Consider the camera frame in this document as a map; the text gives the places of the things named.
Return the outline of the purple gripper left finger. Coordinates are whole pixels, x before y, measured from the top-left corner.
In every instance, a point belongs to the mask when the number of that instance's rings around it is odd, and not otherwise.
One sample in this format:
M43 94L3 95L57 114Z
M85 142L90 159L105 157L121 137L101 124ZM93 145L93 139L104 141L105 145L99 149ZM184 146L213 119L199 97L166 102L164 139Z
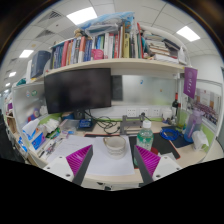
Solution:
M93 146L88 145L66 157L69 167L71 168L74 175L72 180L74 184L78 186L82 184L92 156Z

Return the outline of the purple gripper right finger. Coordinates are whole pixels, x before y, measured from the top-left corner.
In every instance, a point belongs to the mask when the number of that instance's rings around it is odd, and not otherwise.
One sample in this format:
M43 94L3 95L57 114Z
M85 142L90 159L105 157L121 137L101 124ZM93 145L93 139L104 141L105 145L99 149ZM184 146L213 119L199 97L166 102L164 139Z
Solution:
M140 146L134 146L134 158L137 161L143 184L147 185L153 182L153 174L159 164L160 157L151 151Z

